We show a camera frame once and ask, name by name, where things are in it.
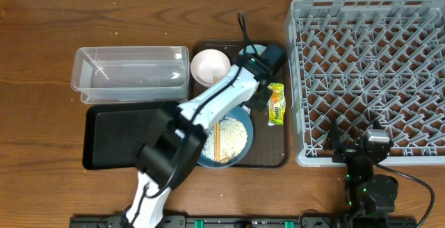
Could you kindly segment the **yellow green snack wrapper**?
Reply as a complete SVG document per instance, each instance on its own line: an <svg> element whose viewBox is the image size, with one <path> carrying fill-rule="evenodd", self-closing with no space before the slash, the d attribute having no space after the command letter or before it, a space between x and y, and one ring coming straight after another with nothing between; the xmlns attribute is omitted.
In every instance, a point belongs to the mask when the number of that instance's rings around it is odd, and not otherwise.
<svg viewBox="0 0 445 228"><path fill-rule="evenodd" d="M268 102L268 124L270 126L283 125L286 111L284 84L270 83L268 88L272 90L272 95Z"/></svg>

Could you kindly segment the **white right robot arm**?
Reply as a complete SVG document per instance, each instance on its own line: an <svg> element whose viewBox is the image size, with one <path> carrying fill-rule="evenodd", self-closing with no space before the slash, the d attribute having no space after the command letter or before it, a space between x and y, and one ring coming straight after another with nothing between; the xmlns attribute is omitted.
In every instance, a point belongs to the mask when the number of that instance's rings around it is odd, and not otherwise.
<svg viewBox="0 0 445 228"><path fill-rule="evenodd" d="M377 122L354 142L341 141L337 123L330 124L323 149L332 152L334 163L346 165L345 200L350 206L331 227L390 227L388 214L395 211L398 181L385 174L376 174L373 167L387 158L393 146L389 135Z"/></svg>

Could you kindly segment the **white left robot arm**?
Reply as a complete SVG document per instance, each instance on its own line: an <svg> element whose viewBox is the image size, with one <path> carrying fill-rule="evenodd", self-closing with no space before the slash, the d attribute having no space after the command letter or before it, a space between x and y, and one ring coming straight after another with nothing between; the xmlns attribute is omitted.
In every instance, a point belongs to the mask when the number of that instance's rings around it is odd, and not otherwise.
<svg viewBox="0 0 445 228"><path fill-rule="evenodd" d="M125 227L155 227L170 191L197 163L207 131L235 106L264 109L274 72L257 65L233 65L217 84L196 98L158 108L148 137L136 155L138 188L125 213Z"/></svg>

